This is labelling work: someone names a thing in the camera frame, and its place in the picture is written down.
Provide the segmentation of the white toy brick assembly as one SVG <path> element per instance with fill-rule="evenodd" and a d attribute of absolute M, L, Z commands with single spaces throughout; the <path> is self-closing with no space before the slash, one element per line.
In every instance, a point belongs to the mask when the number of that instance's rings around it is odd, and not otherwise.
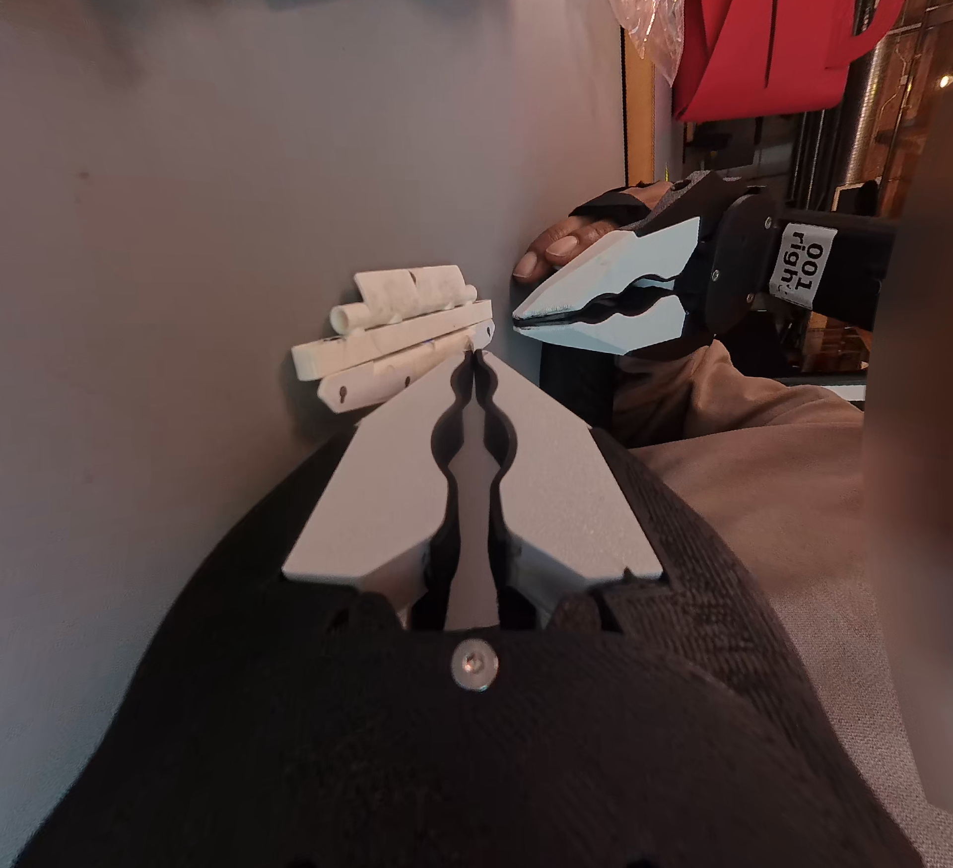
<path fill-rule="evenodd" d="M 456 265 L 356 273 L 356 302 L 329 312 L 333 335 L 292 347 L 296 377 L 334 413 L 378 406 L 494 337 L 493 305 Z"/>

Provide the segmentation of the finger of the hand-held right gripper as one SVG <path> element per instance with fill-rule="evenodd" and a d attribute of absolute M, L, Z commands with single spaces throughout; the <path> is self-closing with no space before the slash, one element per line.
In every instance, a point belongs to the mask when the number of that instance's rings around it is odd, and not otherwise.
<path fill-rule="evenodd" d="M 518 323 L 580 312 L 602 295 L 620 295 L 637 280 L 667 282 L 680 275 L 697 249 L 700 218 L 658 231 L 606 233 L 599 242 L 543 281 L 513 317 Z"/>
<path fill-rule="evenodd" d="M 515 320 L 514 329 L 554 346 L 624 355 L 681 338 L 686 320 L 677 297 L 661 297 L 639 314 L 613 311 L 592 323 L 580 318 L 547 323 Z"/>

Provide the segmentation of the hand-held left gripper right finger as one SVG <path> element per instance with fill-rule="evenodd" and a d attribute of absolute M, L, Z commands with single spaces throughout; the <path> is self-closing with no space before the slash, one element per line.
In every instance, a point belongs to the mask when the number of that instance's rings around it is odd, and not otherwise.
<path fill-rule="evenodd" d="M 494 354 L 475 354 L 483 442 L 497 472 L 488 555 L 501 626 L 544 626 L 566 597 L 663 567 L 593 429 Z"/>

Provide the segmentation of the red felt bag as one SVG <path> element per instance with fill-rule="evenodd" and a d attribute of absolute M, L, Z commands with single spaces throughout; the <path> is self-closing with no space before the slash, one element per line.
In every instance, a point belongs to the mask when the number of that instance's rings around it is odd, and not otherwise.
<path fill-rule="evenodd" d="M 685 0 L 673 117 L 706 122 L 836 106 L 851 63 L 870 52 L 905 0 L 879 0 L 857 33 L 856 0 Z"/>

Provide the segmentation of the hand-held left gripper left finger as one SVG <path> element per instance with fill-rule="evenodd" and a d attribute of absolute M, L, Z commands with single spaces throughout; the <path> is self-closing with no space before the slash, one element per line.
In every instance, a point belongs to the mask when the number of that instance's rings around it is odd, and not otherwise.
<path fill-rule="evenodd" d="M 445 626 L 460 557 L 459 488 L 476 356 L 459 352 L 356 425 L 282 574 L 385 597 Z"/>

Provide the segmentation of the person's beige sweatshirt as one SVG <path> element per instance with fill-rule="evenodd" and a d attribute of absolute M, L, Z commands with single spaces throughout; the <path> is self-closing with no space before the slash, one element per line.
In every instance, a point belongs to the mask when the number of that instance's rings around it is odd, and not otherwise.
<path fill-rule="evenodd" d="M 864 779 L 925 866 L 951 866 L 951 815 L 926 801 L 863 547 L 863 415 L 836 397 L 779 423 L 636 449 L 756 578 Z"/>

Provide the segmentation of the person's right forearm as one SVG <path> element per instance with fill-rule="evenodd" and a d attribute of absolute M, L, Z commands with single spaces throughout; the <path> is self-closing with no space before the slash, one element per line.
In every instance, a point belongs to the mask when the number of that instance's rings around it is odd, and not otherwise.
<path fill-rule="evenodd" d="M 611 431 L 627 446 L 782 426 L 859 426 L 863 412 L 834 392 L 744 375 L 718 340 L 671 362 L 616 362 Z"/>

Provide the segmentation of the person's right hand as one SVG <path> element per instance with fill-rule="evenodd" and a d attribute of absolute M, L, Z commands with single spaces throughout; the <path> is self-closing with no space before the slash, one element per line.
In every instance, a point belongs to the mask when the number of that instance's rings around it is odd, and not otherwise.
<path fill-rule="evenodd" d="M 512 272 L 518 286 L 541 282 L 566 266 L 618 225 L 611 220 L 570 216 L 537 236 L 527 247 Z"/>

